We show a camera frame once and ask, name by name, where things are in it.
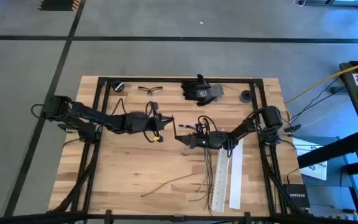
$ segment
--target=work glove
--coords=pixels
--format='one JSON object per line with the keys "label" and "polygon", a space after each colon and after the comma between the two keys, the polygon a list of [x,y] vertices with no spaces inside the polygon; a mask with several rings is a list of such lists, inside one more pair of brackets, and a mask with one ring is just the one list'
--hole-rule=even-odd
{"label": "work glove", "polygon": [[181,88],[185,100],[196,100],[197,106],[207,105],[223,95],[221,84],[211,86],[200,74],[197,75],[197,81],[183,81]]}

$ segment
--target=robotic arm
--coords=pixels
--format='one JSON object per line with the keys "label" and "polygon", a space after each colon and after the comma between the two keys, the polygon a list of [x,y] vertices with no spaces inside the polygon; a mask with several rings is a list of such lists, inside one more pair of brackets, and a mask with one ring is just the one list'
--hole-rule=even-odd
{"label": "robotic arm", "polygon": [[149,102],[151,106],[148,114],[144,112],[130,112],[120,115],[108,115],[85,106],[83,103],[72,101],[67,96],[53,96],[44,104],[41,117],[49,121],[59,121],[58,124],[64,131],[74,129],[78,131],[80,139],[95,141],[100,138],[96,130],[96,124],[105,126],[115,134],[134,134],[139,132],[153,131],[154,139],[162,142],[159,131],[170,123],[173,118],[162,116],[157,113],[158,104]]}
{"label": "robotic arm", "polygon": [[[262,115],[265,121],[266,128],[264,129],[258,129],[258,124],[254,123],[254,120],[259,115]],[[196,131],[195,133],[191,133],[185,136],[177,136],[176,129],[174,129],[175,139],[187,145],[190,149],[194,149],[195,147],[220,149],[223,147],[225,150],[227,150],[227,156],[230,157],[231,151],[237,146],[239,140],[249,133],[256,131],[261,132],[263,134],[262,136],[264,143],[275,144],[280,139],[277,135],[277,130],[280,129],[283,125],[280,111],[275,106],[268,106],[255,110],[231,132],[218,130],[211,132],[203,131],[206,126],[205,123],[209,123],[209,121],[204,121],[204,124],[199,122],[196,124],[195,128],[192,126],[184,126]]]}

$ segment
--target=wooden tabletop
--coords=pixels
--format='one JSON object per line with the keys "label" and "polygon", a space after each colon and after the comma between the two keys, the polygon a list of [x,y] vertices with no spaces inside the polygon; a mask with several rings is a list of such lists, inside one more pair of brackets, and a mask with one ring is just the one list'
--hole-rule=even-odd
{"label": "wooden tabletop", "polygon": [[[76,101],[91,107],[98,77],[85,76],[81,80]],[[138,86],[152,88],[163,86],[163,90],[153,97],[137,89]],[[265,94],[268,105],[276,106],[286,118],[280,84],[277,78],[264,78]],[[251,103],[242,103],[240,92],[249,90],[249,84],[223,83],[224,96],[207,106],[196,106],[195,101],[185,100],[180,83],[125,83],[121,93],[110,92],[107,114],[111,114],[118,99],[123,98],[126,110],[144,111],[150,100],[158,102],[158,111],[165,116],[173,115],[176,124],[196,123],[197,117],[211,117],[218,129],[233,130],[252,112]],[[122,114],[119,106],[116,114]],[[190,129],[177,127],[178,134],[188,134]],[[99,149],[90,213],[102,213],[112,210],[121,215],[199,215],[209,216],[204,209],[206,199],[189,202],[197,197],[204,172],[204,155],[202,149],[192,150],[176,141],[172,123],[166,125],[161,132],[164,142],[149,143],[142,133],[117,135],[104,129]],[[67,141],[78,138],[77,134],[68,134]],[[83,151],[82,142],[67,144],[57,172],[57,179],[50,198],[49,209],[53,209],[67,196],[74,186]],[[217,151],[213,152],[215,165]],[[298,167],[294,148],[288,143],[277,146],[277,157],[283,183],[287,182],[287,174]],[[219,216],[243,216],[250,212],[252,216],[269,216],[265,183],[260,160],[259,144],[256,133],[244,138],[244,155],[242,164],[241,209],[229,208],[230,168],[226,190],[224,212],[213,212]],[[140,197],[158,186],[177,177],[196,174],[171,182],[156,192]],[[299,171],[290,175],[292,184],[301,183]],[[85,188],[81,191],[79,208],[82,208]]]}

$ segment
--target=white ruler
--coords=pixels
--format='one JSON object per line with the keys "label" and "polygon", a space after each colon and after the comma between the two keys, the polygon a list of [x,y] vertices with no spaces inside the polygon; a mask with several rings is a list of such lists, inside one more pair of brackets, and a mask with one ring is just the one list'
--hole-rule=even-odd
{"label": "white ruler", "polygon": [[229,208],[240,209],[241,206],[241,177],[242,177],[242,147],[244,140],[233,149],[231,156],[231,180]]}
{"label": "white ruler", "polygon": [[226,196],[227,171],[229,169],[229,158],[227,151],[221,148],[218,153],[218,162],[216,163],[214,192],[212,194],[211,210],[223,212],[224,198]]}
{"label": "white ruler", "polygon": [[[242,175],[242,147],[243,139],[233,149],[232,152],[232,171],[230,184],[229,208],[240,209],[241,204],[241,175]],[[212,194],[211,210],[223,212],[226,198],[227,173],[229,170],[229,158],[227,151],[219,150],[218,162],[216,163],[214,191]]]}

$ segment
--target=floor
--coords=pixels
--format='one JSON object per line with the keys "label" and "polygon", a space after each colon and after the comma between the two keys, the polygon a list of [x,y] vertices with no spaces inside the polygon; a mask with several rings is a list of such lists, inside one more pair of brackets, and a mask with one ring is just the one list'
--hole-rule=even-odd
{"label": "floor", "polygon": [[[0,35],[68,35],[75,12],[40,12],[38,4],[0,0]],[[88,0],[75,35],[358,39],[358,12],[298,7],[292,0]],[[37,122],[29,108],[43,102],[64,45],[61,40],[0,40],[0,216]],[[74,98],[83,75],[201,73],[278,77],[288,100],[349,60],[358,60],[358,44],[73,41],[55,94]],[[287,108],[298,113],[326,86]],[[315,106],[297,123],[310,124],[299,130],[303,136],[343,138],[358,131],[344,95]],[[15,214],[46,210],[64,140],[56,124],[45,124]]]}

